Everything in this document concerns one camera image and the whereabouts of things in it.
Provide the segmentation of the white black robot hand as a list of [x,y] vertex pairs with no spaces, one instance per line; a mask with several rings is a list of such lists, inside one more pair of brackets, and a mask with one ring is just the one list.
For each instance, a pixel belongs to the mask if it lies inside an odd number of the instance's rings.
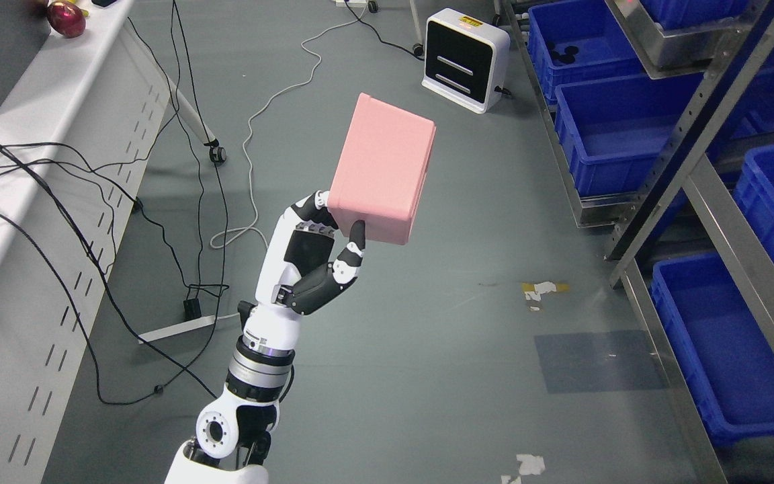
[[300,321],[335,300],[359,276],[366,224],[358,220],[347,244],[332,258],[339,230],[329,191],[316,191],[286,208],[268,242],[256,285],[256,306],[243,325],[243,341],[256,352],[283,356],[297,346]]

